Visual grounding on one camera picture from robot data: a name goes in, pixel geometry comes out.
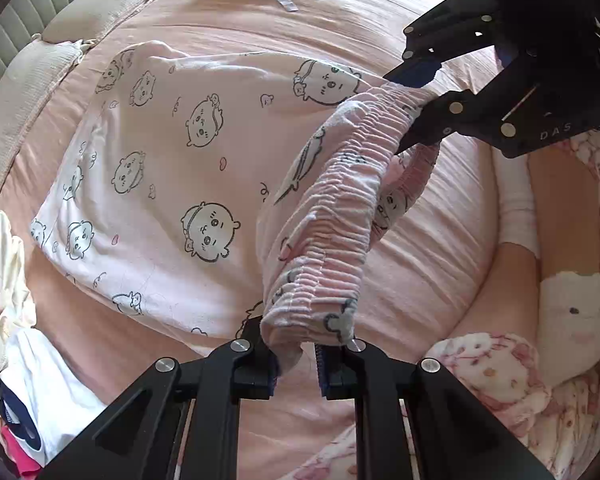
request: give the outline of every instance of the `navy blue clothing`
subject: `navy blue clothing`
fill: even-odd
[[[0,381],[0,397],[0,416],[11,430],[11,433],[19,439],[24,440],[31,449],[40,451],[42,440],[33,419],[29,415],[29,410],[27,410],[27,407],[18,396],[4,384],[4,381]],[[11,413],[18,420],[14,420],[11,417]]]
[[[389,72],[384,75],[384,78],[392,83],[398,83],[409,88],[422,88],[433,81],[436,72],[441,68],[442,64],[439,61],[423,59],[412,65],[408,70],[401,70],[394,74]]]

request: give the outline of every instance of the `cartoon print fabric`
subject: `cartoon print fabric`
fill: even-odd
[[[189,57],[157,41],[124,52],[94,81],[32,236],[83,291],[206,354],[265,299],[258,213],[293,207],[331,156],[337,103],[384,81],[287,54]],[[339,153],[343,167],[375,168],[359,146]],[[302,232],[287,236],[280,266]],[[287,277],[267,284],[269,301],[279,289],[285,301]],[[354,306],[321,332],[346,338]]]
[[[303,342],[353,338],[366,253],[422,193],[438,155],[439,146],[421,145],[407,162],[394,155],[434,97],[387,83],[347,100],[307,140],[275,200],[261,209],[260,331],[283,372],[298,362]]]
[[[205,204],[189,209],[180,219],[184,232],[185,251],[205,262],[215,262],[219,256],[229,255],[229,244],[234,239],[240,222],[222,204]]]

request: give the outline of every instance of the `pile of clothes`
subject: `pile of clothes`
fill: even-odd
[[[35,478],[105,408],[35,323],[23,243],[0,211],[0,443],[24,479]]]

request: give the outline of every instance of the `pink bed sheet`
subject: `pink bed sheet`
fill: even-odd
[[[275,50],[379,75],[400,63],[402,29],[442,0],[155,0],[90,51],[56,89],[27,136],[0,193],[25,241],[27,284],[38,328],[74,373],[112,401],[155,359],[196,354],[101,305],[34,248],[29,223],[40,208],[100,73],[124,46],[161,40],[192,56]],[[447,64],[442,75],[477,91],[493,75],[493,53]],[[446,337],[475,297],[496,242],[496,191],[488,147],[458,135],[442,146],[418,203],[369,254],[356,334],[403,360]],[[252,305],[246,304],[245,310]],[[224,341],[210,341],[216,346]],[[319,395],[312,346],[278,382],[269,402],[245,402],[238,474],[274,480],[301,465],[354,420],[350,402]]]

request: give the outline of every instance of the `silver bolt head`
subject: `silver bolt head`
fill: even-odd
[[[500,131],[505,137],[515,137],[516,135],[516,127],[511,123],[504,123],[500,127]]]
[[[431,357],[423,359],[420,366],[424,371],[429,372],[430,374],[434,374],[440,370],[440,363]]]
[[[464,106],[462,106],[462,103],[459,103],[458,101],[454,101],[449,105],[449,111],[455,115],[461,114],[462,110],[464,110]]]
[[[159,372],[171,372],[176,367],[176,361],[170,357],[163,357],[155,362],[155,369]]]
[[[362,339],[352,339],[347,343],[347,348],[352,352],[362,352],[366,348],[366,343]]]
[[[251,347],[246,339],[234,339],[231,341],[231,350],[234,352],[246,352]]]

